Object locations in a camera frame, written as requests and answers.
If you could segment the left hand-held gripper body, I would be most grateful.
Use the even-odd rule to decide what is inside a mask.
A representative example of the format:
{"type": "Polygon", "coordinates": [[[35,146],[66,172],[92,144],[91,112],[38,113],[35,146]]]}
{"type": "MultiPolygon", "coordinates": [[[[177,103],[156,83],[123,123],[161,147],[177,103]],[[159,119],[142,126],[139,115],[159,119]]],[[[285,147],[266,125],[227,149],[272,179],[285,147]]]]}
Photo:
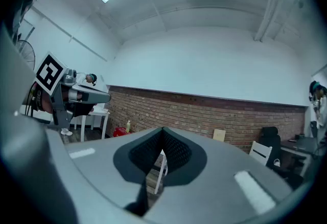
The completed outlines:
{"type": "Polygon", "coordinates": [[[76,70],[48,52],[36,72],[35,109],[53,111],[67,110],[68,91],[77,84],[76,70]]]}

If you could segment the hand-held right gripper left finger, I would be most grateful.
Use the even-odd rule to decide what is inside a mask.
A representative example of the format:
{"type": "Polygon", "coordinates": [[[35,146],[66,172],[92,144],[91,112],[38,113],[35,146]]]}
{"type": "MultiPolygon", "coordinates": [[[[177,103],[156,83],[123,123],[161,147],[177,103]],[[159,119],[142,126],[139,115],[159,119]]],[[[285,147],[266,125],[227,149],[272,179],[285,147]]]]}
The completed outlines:
{"type": "Polygon", "coordinates": [[[162,215],[148,204],[147,175],[161,152],[161,128],[66,146],[87,181],[115,206],[140,216],[162,215]]]}

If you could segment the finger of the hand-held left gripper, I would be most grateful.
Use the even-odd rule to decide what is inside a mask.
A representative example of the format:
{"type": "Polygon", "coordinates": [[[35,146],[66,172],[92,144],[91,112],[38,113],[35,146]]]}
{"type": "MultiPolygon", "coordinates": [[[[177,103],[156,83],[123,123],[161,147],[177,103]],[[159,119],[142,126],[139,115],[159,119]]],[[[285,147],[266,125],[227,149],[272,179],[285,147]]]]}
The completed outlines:
{"type": "Polygon", "coordinates": [[[53,125],[54,126],[70,126],[73,118],[73,112],[69,110],[53,110],[53,125]]]}
{"type": "Polygon", "coordinates": [[[68,91],[67,110],[73,116],[86,116],[95,105],[107,103],[111,99],[109,93],[84,85],[73,85],[68,91]]]}

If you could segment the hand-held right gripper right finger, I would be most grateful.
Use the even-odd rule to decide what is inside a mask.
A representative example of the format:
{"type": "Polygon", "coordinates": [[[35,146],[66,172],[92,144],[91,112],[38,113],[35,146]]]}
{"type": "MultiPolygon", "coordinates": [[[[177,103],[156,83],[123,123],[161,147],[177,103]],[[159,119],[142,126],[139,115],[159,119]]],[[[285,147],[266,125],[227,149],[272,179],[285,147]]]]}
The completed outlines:
{"type": "Polygon", "coordinates": [[[165,149],[168,174],[159,199],[144,218],[153,223],[269,223],[290,194],[276,173],[242,150],[195,133],[166,128],[190,152],[175,168],[165,149]]]}

